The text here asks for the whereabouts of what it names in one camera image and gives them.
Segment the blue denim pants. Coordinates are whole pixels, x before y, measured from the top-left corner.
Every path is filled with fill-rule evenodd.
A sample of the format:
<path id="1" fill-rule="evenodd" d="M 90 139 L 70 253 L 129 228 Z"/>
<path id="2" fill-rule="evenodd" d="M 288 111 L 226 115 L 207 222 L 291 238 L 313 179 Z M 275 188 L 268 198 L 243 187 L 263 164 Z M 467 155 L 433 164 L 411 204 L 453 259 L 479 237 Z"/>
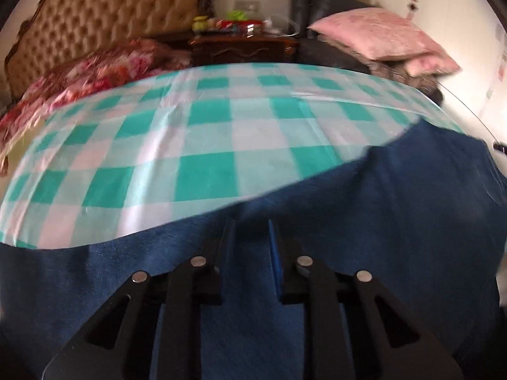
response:
<path id="1" fill-rule="evenodd" d="M 467 379 L 506 375 L 496 274 L 506 179 L 481 140 L 425 121 L 358 160 L 241 202 L 115 240 L 1 248 L 1 343 L 40 376 L 134 272 L 159 275 L 234 220 L 222 307 L 204 317 L 207 379 L 296 379 L 303 315 L 277 302 L 268 223 L 331 269 L 365 269 L 451 352 Z"/>

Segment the pink upper pillow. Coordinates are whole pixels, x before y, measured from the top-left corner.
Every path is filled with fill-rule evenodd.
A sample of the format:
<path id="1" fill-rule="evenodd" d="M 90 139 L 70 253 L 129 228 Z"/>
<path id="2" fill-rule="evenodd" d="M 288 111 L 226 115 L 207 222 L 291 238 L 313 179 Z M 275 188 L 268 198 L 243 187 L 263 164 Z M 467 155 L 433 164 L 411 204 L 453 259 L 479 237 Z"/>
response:
<path id="1" fill-rule="evenodd" d="M 412 22 L 382 8 L 335 13 L 313 22 L 309 29 L 373 61 L 443 52 L 442 46 Z"/>

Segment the pink pillow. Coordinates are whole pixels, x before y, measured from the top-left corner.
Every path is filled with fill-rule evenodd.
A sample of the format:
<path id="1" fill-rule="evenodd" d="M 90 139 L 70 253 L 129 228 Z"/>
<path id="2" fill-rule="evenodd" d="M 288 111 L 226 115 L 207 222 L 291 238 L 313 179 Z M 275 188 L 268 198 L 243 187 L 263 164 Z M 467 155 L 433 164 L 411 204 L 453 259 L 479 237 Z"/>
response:
<path id="1" fill-rule="evenodd" d="M 445 76 L 461 70 L 461 66 L 447 52 L 432 52 L 411 58 L 404 63 L 411 77 Z"/>
<path id="2" fill-rule="evenodd" d="M 442 46 L 412 22 L 382 8 L 335 13 L 313 22 L 309 29 L 373 61 L 443 52 Z"/>

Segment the colourful items on nightstand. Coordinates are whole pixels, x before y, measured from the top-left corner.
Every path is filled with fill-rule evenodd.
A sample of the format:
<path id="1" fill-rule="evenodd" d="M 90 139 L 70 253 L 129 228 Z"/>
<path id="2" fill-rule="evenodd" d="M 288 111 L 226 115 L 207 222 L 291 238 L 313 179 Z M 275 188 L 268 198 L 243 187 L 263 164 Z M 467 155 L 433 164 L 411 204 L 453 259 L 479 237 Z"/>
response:
<path id="1" fill-rule="evenodd" d="M 243 10 L 228 12 L 225 19 L 210 16 L 197 16 L 192 22 L 192 31 L 200 35 L 234 35 L 253 37 L 268 35 L 273 37 L 294 38 L 299 35 L 301 27 L 286 16 L 272 14 L 264 19 L 253 19 Z"/>

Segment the red floral blanket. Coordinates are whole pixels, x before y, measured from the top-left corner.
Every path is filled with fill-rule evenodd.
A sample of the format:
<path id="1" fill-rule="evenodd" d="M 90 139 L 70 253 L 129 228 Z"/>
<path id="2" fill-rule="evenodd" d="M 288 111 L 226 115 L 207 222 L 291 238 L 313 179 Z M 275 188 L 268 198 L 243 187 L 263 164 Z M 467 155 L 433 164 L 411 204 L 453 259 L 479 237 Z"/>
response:
<path id="1" fill-rule="evenodd" d="M 46 72 L 1 117 L 1 175 L 7 175 L 8 154 L 21 137 L 58 109 L 95 93 L 191 66 L 192 54 L 187 50 L 136 39 Z"/>

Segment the tufted tan leather headboard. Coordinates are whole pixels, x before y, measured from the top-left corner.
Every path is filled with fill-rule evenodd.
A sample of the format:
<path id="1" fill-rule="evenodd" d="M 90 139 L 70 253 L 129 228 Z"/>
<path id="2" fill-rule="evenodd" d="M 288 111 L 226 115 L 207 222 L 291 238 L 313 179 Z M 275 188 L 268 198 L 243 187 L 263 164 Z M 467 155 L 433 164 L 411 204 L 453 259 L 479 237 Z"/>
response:
<path id="1" fill-rule="evenodd" d="M 213 14 L 213 0 L 40 0 L 3 61 L 11 97 L 59 65 L 121 41 L 174 40 Z"/>

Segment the black leather chair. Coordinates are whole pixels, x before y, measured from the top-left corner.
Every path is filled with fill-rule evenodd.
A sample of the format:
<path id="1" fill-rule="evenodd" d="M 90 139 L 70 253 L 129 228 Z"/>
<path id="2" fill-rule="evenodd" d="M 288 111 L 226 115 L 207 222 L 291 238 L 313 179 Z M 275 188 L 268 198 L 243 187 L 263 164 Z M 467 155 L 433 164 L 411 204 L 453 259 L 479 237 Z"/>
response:
<path id="1" fill-rule="evenodd" d="M 297 63 L 396 81 L 443 102 L 435 76 L 408 71 L 411 60 L 443 48 L 407 19 L 357 0 L 291 0 L 290 19 L 300 29 Z"/>

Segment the teal white checkered bedsheet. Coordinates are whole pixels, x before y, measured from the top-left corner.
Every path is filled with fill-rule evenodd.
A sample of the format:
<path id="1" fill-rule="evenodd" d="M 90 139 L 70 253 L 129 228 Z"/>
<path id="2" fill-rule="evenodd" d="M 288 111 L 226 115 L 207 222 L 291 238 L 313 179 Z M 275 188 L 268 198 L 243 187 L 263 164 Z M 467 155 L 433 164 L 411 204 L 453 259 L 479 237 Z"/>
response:
<path id="1" fill-rule="evenodd" d="M 55 112 L 1 205 L 1 240 L 95 244 L 260 196 L 337 167 L 425 119 L 455 122 L 418 90 L 304 64 L 205 66 Z"/>

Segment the pink lower pillow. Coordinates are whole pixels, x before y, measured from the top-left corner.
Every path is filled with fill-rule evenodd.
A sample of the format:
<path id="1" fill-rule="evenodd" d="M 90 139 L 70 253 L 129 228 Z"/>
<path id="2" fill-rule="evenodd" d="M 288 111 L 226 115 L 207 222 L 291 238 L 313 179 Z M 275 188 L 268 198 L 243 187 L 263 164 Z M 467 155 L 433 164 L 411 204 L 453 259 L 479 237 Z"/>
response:
<path id="1" fill-rule="evenodd" d="M 461 66 L 447 52 L 432 52 L 411 58 L 404 63 L 411 77 L 445 76 L 461 70 Z"/>

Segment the brown patterned folded blanket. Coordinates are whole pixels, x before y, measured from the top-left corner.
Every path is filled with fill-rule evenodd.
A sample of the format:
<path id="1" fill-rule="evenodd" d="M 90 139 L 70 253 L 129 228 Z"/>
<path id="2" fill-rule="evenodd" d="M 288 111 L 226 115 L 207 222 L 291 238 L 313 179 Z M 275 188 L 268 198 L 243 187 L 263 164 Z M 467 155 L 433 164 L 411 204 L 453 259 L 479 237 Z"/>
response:
<path id="1" fill-rule="evenodd" d="M 432 93 L 437 89 L 437 79 L 434 76 L 410 76 L 404 62 L 368 61 L 365 65 L 373 76 L 397 81 L 423 93 Z"/>

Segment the dark wooden nightstand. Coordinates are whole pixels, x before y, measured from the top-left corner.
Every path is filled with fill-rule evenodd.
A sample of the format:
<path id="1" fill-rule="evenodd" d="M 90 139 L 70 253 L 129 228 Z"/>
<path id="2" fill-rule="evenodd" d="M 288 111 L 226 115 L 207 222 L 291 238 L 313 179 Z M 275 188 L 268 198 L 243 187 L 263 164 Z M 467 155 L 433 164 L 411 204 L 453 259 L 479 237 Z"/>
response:
<path id="1" fill-rule="evenodd" d="M 290 63 L 298 41 L 268 35 L 199 36 L 189 41 L 194 67 L 240 63 Z"/>

